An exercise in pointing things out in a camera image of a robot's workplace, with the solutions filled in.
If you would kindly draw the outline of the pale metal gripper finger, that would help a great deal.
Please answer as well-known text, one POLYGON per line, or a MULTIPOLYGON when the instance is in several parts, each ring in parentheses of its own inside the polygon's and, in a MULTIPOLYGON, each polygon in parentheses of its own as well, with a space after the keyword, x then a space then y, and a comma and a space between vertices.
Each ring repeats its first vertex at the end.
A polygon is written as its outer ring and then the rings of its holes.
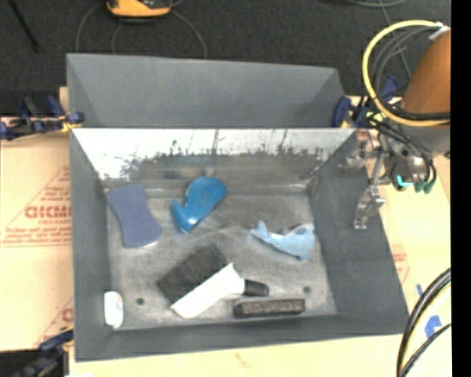
POLYGON ((349 151, 338 168, 346 173, 355 173, 366 165, 367 159, 367 142, 361 141, 349 151))
POLYGON ((368 221, 378 213, 385 202, 386 199, 381 196, 378 187, 368 185, 356 204, 354 229, 366 229, 368 221))

